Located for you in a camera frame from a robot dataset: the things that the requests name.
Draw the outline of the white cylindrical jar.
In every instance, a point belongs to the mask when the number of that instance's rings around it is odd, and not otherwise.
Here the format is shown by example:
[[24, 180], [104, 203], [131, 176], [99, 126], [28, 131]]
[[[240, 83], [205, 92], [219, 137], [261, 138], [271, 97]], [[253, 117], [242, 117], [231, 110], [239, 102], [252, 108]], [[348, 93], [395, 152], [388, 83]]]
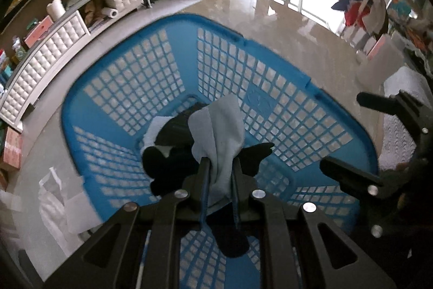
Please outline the white cylindrical jar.
[[53, 0], [46, 6], [46, 11], [54, 22], [58, 21], [66, 13], [61, 0]]

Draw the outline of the pink cardboard box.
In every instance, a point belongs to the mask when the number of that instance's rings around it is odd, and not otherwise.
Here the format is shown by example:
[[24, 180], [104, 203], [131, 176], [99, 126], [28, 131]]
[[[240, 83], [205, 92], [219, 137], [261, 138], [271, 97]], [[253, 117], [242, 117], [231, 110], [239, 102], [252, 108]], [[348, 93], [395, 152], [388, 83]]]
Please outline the pink cardboard box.
[[22, 135], [7, 127], [4, 142], [1, 144], [1, 169], [6, 172], [17, 172], [21, 168]]

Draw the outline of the blue plastic laundry basket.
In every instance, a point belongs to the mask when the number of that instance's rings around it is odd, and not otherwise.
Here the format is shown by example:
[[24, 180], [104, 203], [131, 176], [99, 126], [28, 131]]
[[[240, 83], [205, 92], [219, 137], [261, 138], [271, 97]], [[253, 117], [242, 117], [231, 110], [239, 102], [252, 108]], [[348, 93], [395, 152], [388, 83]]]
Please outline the blue plastic laundry basket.
[[365, 129], [269, 49], [199, 15], [130, 36], [72, 85], [70, 156], [103, 224], [47, 288], [389, 288], [319, 168], [378, 172]]

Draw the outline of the dark green square cloth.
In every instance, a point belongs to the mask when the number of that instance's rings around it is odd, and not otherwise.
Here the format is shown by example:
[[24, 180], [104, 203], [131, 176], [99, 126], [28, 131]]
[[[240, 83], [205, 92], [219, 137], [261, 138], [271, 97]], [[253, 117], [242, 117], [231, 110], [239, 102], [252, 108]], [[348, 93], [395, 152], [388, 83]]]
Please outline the dark green square cloth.
[[188, 123], [188, 119], [192, 114], [194, 114], [197, 111], [200, 111], [200, 109], [203, 109], [205, 107], [207, 107], [207, 104], [197, 102], [194, 105], [190, 106], [189, 108], [180, 112], [177, 115], [177, 118], [182, 122]]

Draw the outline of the light blue towel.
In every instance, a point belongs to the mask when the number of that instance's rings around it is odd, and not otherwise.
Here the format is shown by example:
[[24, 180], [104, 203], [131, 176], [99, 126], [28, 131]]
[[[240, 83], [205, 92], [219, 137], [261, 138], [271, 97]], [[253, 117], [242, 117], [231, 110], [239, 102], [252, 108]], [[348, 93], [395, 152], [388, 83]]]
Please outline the light blue towel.
[[231, 174], [233, 159], [244, 146], [244, 121], [238, 98], [226, 95], [188, 119], [196, 161], [206, 157], [211, 162], [208, 192], [208, 213], [226, 206], [232, 198]]

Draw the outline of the black plush toy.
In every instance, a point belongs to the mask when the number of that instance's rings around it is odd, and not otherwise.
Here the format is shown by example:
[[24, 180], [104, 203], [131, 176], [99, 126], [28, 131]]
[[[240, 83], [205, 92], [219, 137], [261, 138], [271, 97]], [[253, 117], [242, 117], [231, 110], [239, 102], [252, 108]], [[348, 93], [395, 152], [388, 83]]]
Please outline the black plush toy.
[[[152, 179], [150, 189], [154, 196], [171, 194], [182, 187], [187, 177], [198, 173], [201, 160], [196, 161], [192, 155], [194, 141], [188, 123], [180, 121], [177, 115], [153, 118], [143, 142], [142, 165]], [[271, 142], [244, 145], [235, 157], [241, 163], [242, 172], [256, 176], [262, 160], [271, 155], [273, 147]], [[239, 258], [248, 251], [249, 241], [236, 224], [233, 197], [214, 213], [209, 214], [207, 207], [205, 222], [223, 255]]]

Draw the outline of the white ruffled cloth bundle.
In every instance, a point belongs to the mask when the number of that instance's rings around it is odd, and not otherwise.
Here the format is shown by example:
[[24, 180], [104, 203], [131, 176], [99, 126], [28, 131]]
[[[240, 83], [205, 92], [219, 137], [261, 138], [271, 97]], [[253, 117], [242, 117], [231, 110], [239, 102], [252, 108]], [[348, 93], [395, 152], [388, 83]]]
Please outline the white ruffled cloth bundle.
[[83, 177], [62, 179], [53, 167], [39, 181], [42, 222], [67, 257], [84, 243], [84, 234], [103, 223], [83, 184]]

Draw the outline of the white tufted TV cabinet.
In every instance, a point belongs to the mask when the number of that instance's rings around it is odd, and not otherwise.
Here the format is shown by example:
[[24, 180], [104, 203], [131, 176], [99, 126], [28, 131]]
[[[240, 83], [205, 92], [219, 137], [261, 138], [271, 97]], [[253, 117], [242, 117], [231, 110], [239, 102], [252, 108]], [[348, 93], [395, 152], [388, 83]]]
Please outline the white tufted TV cabinet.
[[10, 127], [22, 131], [21, 118], [28, 106], [35, 104], [58, 72], [100, 33], [143, 4], [143, 0], [104, 0], [115, 16], [90, 30], [79, 12], [89, 1], [92, 0], [81, 0], [55, 22], [6, 83], [1, 96], [1, 119]]

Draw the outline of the pink drawer box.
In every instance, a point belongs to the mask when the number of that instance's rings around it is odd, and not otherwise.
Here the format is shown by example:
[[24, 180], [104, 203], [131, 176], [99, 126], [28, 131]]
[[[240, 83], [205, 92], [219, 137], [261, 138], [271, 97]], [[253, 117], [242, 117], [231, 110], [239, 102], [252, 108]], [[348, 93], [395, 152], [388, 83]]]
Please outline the pink drawer box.
[[24, 43], [28, 48], [31, 48], [38, 40], [40, 40], [43, 35], [49, 30], [49, 28], [54, 24], [51, 16], [47, 15], [42, 19], [42, 21], [37, 21], [29, 30]]

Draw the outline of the white towel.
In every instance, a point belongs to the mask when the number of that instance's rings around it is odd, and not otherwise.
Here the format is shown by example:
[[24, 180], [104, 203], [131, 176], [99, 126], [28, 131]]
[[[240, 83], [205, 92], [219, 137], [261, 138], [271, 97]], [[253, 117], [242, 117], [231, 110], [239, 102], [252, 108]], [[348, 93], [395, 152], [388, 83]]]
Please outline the white towel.
[[422, 106], [432, 108], [432, 90], [427, 79], [409, 67], [400, 67], [384, 82], [385, 96], [391, 99], [391, 112], [384, 116], [383, 143], [379, 155], [382, 171], [394, 170], [410, 162], [420, 142]]

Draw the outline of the white paper roll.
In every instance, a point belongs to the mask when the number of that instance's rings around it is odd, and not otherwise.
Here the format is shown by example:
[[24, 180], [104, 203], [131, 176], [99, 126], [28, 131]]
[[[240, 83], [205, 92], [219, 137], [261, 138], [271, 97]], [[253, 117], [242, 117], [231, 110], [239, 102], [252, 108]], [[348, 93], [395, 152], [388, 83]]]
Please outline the white paper roll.
[[109, 7], [104, 7], [101, 10], [101, 14], [110, 18], [110, 19], [114, 19], [118, 16], [119, 12], [117, 9], [114, 8], [109, 8]]

